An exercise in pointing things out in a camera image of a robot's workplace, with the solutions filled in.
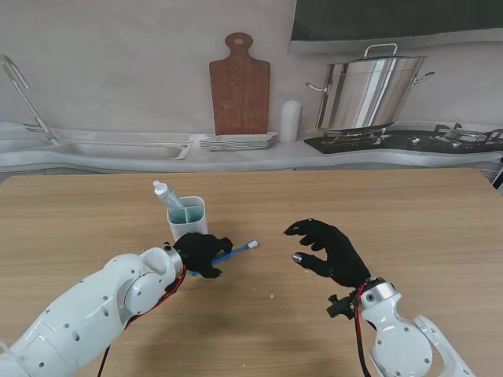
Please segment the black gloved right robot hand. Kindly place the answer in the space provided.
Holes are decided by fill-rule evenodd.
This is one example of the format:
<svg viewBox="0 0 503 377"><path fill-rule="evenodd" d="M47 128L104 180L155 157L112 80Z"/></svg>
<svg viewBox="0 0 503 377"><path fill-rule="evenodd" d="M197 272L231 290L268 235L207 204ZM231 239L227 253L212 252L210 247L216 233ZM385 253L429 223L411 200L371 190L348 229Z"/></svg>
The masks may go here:
<svg viewBox="0 0 503 377"><path fill-rule="evenodd" d="M359 288L371 277L349 238L333 225L309 218L293 223L284 234L302 236L299 243L310 246L312 251L325 250L325 260L313 254L295 253L292 259L304 269L331 278L343 287Z"/></svg>

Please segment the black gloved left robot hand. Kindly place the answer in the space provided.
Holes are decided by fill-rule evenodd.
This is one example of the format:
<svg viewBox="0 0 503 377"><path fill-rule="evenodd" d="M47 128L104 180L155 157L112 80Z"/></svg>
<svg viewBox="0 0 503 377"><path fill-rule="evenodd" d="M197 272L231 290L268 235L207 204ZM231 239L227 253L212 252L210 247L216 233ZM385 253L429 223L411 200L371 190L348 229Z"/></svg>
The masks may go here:
<svg viewBox="0 0 503 377"><path fill-rule="evenodd" d="M199 273L203 278L218 278L222 271L212 265L217 254L228 254L233 249L227 237L217 238L211 234L189 232L174 243L174 249L181 255L185 267L190 272Z"/></svg>

